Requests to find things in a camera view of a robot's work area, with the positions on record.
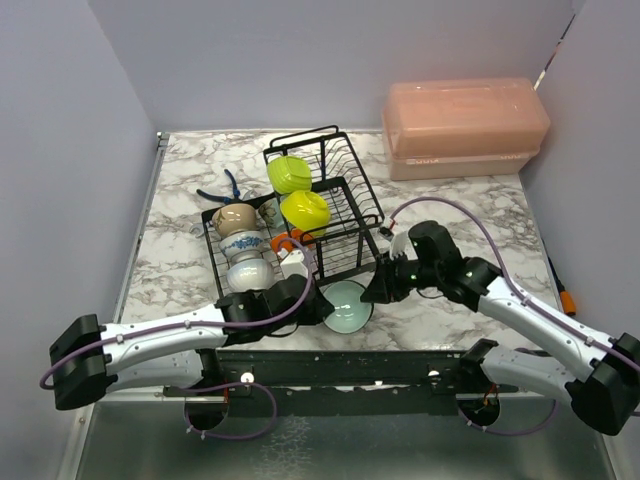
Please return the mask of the pale teal bowl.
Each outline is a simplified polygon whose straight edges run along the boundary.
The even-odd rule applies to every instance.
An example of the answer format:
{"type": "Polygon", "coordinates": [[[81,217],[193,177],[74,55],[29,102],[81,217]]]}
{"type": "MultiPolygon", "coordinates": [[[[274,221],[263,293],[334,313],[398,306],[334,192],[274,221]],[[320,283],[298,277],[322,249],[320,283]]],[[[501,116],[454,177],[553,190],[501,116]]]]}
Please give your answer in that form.
{"type": "Polygon", "coordinates": [[[324,320],[324,324],[333,332],[344,335],[361,330],[374,311],[372,303],[361,300],[364,291],[362,284],[352,280],[329,285],[323,295],[332,304],[334,311],[324,320]]]}

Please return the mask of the orange bowl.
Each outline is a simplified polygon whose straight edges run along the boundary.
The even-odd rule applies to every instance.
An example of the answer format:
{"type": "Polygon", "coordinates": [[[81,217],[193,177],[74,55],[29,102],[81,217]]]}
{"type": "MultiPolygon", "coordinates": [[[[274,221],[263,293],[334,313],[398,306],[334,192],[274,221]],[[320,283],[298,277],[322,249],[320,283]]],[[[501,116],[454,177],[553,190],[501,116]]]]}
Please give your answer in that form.
{"type": "Polygon", "coordinates": [[[285,231],[273,237],[270,241],[271,249],[275,253],[281,250],[291,252],[295,248],[291,240],[295,240],[300,245],[309,248],[312,248],[314,244],[314,237],[310,233],[303,232],[298,228],[293,228],[291,231],[285,231]]]}

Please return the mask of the blue floral bowl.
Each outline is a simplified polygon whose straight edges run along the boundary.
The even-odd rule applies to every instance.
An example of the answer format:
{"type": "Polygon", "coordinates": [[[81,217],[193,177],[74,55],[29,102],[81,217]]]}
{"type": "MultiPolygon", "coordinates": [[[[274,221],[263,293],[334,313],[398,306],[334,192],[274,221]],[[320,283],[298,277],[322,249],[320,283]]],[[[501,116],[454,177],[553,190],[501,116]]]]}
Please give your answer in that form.
{"type": "Polygon", "coordinates": [[[247,230],[229,235],[219,242],[221,253],[231,263],[236,264],[261,256],[264,237],[261,232],[247,230]]]}

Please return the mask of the mint green floral bowl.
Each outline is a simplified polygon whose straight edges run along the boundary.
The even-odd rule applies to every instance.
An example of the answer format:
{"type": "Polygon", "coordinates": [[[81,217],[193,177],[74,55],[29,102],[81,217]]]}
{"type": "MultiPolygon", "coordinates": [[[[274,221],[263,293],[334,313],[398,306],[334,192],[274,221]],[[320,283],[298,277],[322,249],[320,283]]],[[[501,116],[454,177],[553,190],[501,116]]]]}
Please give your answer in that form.
{"type": "Polygon", "coordinates": [[[276,198],[271,198],[258,207],[258,213],[264,223],[270,228],[283,225],[283,217],[276,198]]]}

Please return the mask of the black wire dish rack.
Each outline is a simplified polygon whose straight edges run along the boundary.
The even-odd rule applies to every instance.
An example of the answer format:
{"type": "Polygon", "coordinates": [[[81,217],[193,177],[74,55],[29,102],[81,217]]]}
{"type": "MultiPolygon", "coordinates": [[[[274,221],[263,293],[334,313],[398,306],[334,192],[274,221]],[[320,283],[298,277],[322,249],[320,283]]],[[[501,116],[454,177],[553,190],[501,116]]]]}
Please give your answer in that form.
{"type": "Polygon", "coordinates": [[[276,137],[263,157],[271,193],[201,216],[218,295],[232,291],[230,249],[238,244],[223,239],[222,222],[239,207],[254,209],[260,253],[276,278],[283,276],[277,250],[293,248],[288,237],[310,250],[320,285],[373,270],[379,253],[373,233],[384,215],[347,133],[330,125],[276,137]]]}

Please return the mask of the yellow-green bowl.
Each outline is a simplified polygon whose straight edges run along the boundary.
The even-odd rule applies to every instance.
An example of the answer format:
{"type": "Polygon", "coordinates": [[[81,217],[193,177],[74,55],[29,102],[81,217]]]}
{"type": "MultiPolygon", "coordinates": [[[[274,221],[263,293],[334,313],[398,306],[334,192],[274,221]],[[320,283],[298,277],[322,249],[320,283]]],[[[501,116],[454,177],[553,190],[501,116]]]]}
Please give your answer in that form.
{"type": "Polygon", "coordinates": [[[282,216],[295,228],[322,236],[331,221],[328,203],[319,194],[298,190],[287,195],[280,203],[282,216]]]}

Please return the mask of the beige floral bowl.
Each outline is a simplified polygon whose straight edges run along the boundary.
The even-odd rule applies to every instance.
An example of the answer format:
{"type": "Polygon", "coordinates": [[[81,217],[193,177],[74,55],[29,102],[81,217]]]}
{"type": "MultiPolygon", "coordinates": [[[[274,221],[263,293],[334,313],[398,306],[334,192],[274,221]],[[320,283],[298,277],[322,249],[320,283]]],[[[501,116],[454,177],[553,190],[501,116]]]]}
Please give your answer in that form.
{"type": "Polygon", "coordinates": [[[236,203],[218,209],[212,217],[212,225],[221,238],[227,238],[256,227],[256,210],[249,204],[236,203]]]}

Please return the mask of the white square bowl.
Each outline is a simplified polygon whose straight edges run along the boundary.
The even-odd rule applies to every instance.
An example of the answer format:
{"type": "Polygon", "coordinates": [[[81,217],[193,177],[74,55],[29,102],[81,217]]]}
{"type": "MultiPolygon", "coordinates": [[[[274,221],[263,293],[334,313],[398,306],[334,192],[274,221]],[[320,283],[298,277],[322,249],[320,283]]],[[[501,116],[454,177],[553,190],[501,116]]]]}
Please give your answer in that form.
{"type": "Polygon", "coordinates": [[[274,190],[280,195],[311,189],[311,169],[300,157],[280,156],[272,160],[267,164],[267,174],[274,190]]]}

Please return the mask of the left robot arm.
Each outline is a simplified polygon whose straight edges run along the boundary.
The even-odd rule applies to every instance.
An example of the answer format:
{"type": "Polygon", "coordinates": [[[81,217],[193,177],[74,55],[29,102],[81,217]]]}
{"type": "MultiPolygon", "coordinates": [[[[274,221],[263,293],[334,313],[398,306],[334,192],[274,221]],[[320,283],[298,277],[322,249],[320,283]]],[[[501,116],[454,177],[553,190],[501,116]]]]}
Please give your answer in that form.
{"type": "Polygon", "coordinates": [[[51,367],[40,386],[53,392],[59,411],[146,386],[210,394],[221,371],[204,359],[207,354],[257,342],[285,326],[318,325],[333,311],[313,280],[294,274],[266,290],[230,293],[213,305],[140,324],[102,324],[94,314],[83,315],[50,346],[51,367]]]}

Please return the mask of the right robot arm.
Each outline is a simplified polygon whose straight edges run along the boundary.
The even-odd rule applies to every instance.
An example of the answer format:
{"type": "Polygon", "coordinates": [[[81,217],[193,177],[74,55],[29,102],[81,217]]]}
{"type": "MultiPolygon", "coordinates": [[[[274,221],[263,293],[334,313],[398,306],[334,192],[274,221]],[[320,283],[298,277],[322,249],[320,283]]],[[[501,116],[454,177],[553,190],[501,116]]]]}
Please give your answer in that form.
{"type": "Polygon", "coordinates": [[[594,330],[538,302],[506,273],[479,257],[463,256],[435,221],[395,235],[376,259],[362,301],[390,304],[411,291],[435,288],[444,297],[491,317],[526,337],[544,355],[526,354],[482,339],[460,359],[469,390],[492,384],[522,387],[567,404],[594,430],[615,436],[639,405],[639,341],[594,330]]]}

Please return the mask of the pink plastic storage box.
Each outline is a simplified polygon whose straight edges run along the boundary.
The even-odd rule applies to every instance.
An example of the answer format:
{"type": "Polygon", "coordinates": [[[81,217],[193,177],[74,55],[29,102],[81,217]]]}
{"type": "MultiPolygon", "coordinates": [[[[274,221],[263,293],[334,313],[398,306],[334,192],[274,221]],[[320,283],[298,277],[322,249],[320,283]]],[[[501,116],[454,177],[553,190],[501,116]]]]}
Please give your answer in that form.
{"type": "Polygon", "coordinates": [[[396,83],[382,111],[394,181],[511,175],[541,148],[550,119],[526,78],[396,83]]]}

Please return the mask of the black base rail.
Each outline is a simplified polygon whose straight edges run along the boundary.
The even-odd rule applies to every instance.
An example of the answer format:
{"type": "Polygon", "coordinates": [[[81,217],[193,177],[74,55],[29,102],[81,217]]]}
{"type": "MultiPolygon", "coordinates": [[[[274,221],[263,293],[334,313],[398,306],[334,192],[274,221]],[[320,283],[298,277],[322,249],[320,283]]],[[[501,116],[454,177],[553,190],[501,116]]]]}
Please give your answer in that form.
{"type": "Polygon", "coordinates": [[[194,387],[166,387],[200,413],[224,399],[233,417],[357,416],[426,413],[454,415],[456,399],[481,398],[491,387],[463,351],[263,351],[218,350],[206,354],[208,372],[194,387]],[[236,383],[244,373],[267,387],[271,398],[251,387],[227,395],[204,387],[236,383]]]}

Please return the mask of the blue handled pliers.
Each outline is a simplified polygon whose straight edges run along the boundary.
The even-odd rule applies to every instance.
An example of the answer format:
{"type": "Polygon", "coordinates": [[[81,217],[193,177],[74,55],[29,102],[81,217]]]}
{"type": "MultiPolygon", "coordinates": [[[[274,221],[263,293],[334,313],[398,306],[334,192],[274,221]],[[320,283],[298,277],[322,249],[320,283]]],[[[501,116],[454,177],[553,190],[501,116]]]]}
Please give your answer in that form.
{"type": "Polygon", "coordinates": [[[242,201],[241,192],[238,188],[238,184],[234,175],[228,169],[224,169],[224,175],[228,178],[230,184],[228,192],[218,189],[215,193],[211,193],[198,188],[196,190],[196,194],[208,201],[220,203],[223,205],[240,203],[242,201]]]}

